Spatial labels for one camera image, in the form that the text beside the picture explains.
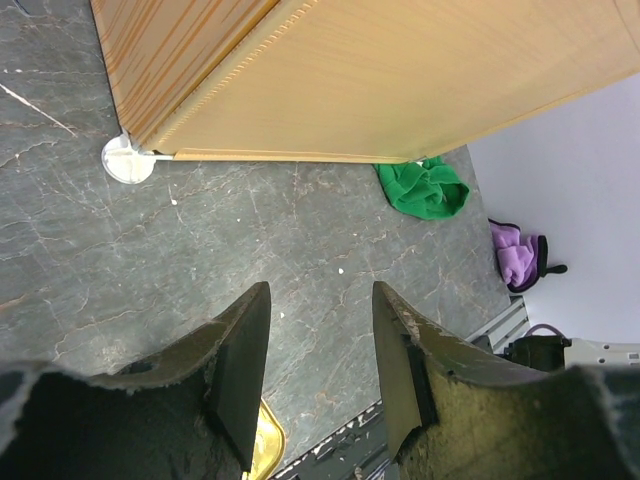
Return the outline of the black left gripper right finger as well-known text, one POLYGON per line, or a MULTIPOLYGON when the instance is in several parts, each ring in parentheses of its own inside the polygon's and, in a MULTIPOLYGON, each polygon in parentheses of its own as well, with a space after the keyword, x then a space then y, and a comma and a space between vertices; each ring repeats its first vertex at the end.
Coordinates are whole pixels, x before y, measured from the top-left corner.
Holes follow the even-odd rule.
POLYGON ((372 291, 379 385, 403 479, 635 479, 639 371, 546 373, 502 359, 372 291))

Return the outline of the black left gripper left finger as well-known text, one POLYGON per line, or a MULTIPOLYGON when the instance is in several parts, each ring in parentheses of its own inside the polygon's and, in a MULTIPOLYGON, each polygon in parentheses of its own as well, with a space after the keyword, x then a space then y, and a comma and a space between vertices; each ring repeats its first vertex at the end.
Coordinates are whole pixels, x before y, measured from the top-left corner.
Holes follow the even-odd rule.
POLYGON ((5 479, 238 479, 251 467, 271 294, 224 312, 114 374, 1 366, 5 479))

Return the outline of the gold rectangular meat tin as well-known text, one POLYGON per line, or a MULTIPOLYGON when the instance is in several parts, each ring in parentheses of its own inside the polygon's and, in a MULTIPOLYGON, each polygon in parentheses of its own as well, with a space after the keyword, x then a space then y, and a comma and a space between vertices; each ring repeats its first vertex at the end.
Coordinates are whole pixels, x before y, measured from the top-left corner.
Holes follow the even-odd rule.
POLYGON ((259 408, 251 469, 243 473, 242 479, 269 479, 282 461, 285 448, 285 432, 272 410, 262 399, 259 408))

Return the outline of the wooden cube cabinet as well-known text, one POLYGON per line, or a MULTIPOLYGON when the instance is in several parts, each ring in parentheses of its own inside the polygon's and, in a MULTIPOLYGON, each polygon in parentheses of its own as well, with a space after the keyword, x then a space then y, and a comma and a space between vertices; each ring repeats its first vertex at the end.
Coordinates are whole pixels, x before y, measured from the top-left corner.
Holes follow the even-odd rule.
POLYGON ((120 134, 160 161, 398 164, 639 70, 635 1, 94 1, 120 134))

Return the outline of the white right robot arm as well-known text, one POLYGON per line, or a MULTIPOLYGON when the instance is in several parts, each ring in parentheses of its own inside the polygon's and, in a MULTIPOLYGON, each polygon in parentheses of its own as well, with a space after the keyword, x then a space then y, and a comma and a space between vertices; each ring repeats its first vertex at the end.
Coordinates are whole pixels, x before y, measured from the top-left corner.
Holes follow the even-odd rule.
POLYGON ((573 363, 527 336, 497 355, 427 319, 384 282, 373 331, 391 460, 403 479, 635 479, 639 367, 573 363))

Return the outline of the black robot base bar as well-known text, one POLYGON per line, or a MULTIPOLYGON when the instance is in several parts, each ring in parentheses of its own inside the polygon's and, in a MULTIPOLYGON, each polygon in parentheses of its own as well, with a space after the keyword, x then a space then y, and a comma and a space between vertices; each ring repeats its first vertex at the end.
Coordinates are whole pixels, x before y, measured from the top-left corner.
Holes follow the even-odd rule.
POLYGON ((279 480, 398 478, 398 467, 388 452, 381 400, 271 476, 279 480))

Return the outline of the purple cloth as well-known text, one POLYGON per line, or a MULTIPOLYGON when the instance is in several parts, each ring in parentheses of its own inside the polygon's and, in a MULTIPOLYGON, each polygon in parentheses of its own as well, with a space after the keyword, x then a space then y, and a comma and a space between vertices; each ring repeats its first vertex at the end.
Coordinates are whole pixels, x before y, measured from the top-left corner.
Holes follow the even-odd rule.
POLYGON ((489 220, 497 266, 512 294, 523 294, 547 275, 568 272, 565 264, 549 263, 545 235, 524 235, 518 225, 489 220))

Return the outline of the green cloth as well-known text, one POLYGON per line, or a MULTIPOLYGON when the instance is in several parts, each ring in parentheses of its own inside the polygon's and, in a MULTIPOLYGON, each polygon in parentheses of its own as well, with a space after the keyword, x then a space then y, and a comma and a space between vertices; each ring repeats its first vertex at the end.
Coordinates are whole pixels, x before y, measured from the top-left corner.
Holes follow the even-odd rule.
POLYGON ((469 186, 440 156, 373 167, 390 205, 421 220, 453 218, 470 196, 469 186))

